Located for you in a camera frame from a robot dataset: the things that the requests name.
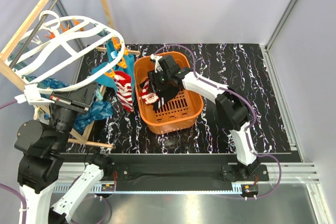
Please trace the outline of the red white santa sock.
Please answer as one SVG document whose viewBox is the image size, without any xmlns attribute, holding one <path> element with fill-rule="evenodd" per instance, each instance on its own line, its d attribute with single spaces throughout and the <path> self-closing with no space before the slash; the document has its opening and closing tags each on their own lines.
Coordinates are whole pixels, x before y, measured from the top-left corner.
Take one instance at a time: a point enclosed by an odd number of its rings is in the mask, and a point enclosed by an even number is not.
<svg viewBox="0 0 336 224">
<path fill-rule="evenodd" d="M 140 98 L 145 102 L 146 105 L 155 104 L 160 101 L 159 96 L 153 91 L 151 83 L 148 78 L 146 78 L 140 84 Z"/>
</svg>

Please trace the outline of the red white striped sock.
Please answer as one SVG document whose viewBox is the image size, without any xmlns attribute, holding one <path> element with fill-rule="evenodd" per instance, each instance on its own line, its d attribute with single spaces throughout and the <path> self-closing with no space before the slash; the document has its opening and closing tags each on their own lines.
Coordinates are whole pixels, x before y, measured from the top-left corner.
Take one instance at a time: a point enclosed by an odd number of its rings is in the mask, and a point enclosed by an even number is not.
<svg viewBox="0 0 336 224">
<path fill-rule="evenodd" d="M 131 77 L 123 71 L 114 72 L 114 82 L 117 87 L 117 98 L 128 112 L 133 112 Z"/>
</svg>

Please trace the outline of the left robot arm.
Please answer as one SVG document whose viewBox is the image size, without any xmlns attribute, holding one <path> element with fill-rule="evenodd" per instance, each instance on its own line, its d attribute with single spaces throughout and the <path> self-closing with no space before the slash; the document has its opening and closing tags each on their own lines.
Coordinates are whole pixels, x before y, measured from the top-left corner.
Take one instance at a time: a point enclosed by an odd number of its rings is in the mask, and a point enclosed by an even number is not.
<svg viewBox="0 0 336 224">
<path fill-rule="evenodd" d="M 61 153 L 66 149 L 76 117 L 91 107 L 96 89 L 95 83 L 57 90 L 40 89 L 35 83 L 25 86 L 27 102 L 48 106 L 50 122 L 30 120 L 17 132 L 15 148 L 23 152 L 17 176 L 25 198 L 23 223 L 70 223 L 93 186 L 113 176 L 113 160 L 106 154 L 95 153 L 66 194 L 50 204 L 64 162 Z"/>
</svg>

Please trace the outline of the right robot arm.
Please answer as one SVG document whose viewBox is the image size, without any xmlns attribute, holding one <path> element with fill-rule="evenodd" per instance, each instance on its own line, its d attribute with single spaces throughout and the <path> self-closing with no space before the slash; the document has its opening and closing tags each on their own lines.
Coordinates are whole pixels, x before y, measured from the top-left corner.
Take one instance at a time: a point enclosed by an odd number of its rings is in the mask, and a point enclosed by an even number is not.
<svg viewBox="0 0 336 224">
<path fill-rule="evenodd" d="M 260 162 L 250 133 L 256 116 L 248 101 L 229 86 L 204 78 L 189 67 L 180 67 L 171 55 L 152 54 L 150 61 L 154 70 L 149 72 L 149 78 L 155 91 L 172 91 L 175 87 L 197 93 L 215 104 L 236 147 L 236 176 L 244 180 L 256 176 Z"/>
</svg>

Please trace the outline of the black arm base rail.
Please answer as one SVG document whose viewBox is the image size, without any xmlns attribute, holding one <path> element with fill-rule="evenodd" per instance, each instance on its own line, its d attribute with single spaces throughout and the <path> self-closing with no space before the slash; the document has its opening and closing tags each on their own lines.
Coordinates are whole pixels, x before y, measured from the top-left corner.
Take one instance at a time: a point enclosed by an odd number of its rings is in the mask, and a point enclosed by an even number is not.
<svg viewBox="0 0 336 224">
<path fill-rule="evenodd" d="M 244 178 L 234 154 L 111 154 L 110 158 L 120 194 L 238 194 L 239 184 L 270 180 L 266 165 Z"/>
</svg>

